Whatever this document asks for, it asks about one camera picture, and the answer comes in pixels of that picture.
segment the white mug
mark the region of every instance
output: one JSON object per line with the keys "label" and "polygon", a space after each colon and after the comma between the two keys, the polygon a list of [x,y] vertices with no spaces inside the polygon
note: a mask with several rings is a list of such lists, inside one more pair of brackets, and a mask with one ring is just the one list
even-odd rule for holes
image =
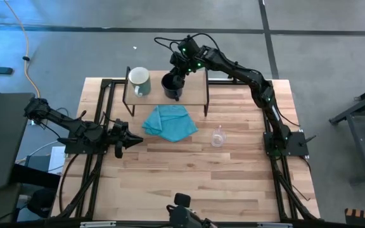
{"label": "white mug", "polygon": [[129,72],[129,82],[134,87],[134,93],[136,96],[141,97],[149,94],[151,90],[150,85],[150,73],[144,67],[133,68]]}

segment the mug handle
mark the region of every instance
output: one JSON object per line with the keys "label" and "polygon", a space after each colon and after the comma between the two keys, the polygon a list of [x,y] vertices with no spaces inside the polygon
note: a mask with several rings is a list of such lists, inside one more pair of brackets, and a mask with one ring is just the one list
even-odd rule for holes
{"label": "mug handle", "polygon": [[177,91],[176,92],[174,92],[175,93],[175,95],[174,95],[174,99],[176,100],[176,101],[179,101],[180,100],[180,98],[178,97],[178,93],[177,93]]}
{"label": "mug handle", "polygon": [[140,87],[136,86],[134,88],[134,93],[135,93],[136,96],[141,97],[141,96],[143,96],[143,94],[141,92],[139,92],[139,89],[140,89]]}

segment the wooden shelf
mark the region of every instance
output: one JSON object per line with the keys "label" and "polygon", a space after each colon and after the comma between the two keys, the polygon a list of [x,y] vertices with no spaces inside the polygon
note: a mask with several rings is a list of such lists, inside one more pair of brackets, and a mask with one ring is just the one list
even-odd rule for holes
{"label": "wooden shelf", "polygon": [[164,93],[162,78],[168,71],[151,70],[151,91],[148,95],[137,97],[131,83],[126,85],[125,104],[127,105],[206,105],[207,78],[205,71],[191,73],[185,78],[185,85],[179,101],[168,98]]}

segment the orange and black striped object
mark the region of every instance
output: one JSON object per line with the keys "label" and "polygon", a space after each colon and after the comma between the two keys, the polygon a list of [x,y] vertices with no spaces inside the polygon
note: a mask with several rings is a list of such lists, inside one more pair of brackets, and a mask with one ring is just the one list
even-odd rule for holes
{"label": "orange and black striped object", "polygon": [[364,225],[365,226],[365,211],[358,209],[345,209],[346,224],[348,225]]}

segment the white object on floor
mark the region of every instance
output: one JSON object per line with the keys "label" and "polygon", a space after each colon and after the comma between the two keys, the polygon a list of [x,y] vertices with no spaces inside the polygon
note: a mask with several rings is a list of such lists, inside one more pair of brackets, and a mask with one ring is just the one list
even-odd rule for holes
{"label": "white object on floor", "polygon": [[50,163],[49,169],[52,170],[49,173],[51,174],[60,174],[63,170],[63,167],[57,168],[59,166],[64,165],[64,161],[66,158],[66,154],[64,153],[65,146],[53,146],[51,148],[51,155],[50,155]]}

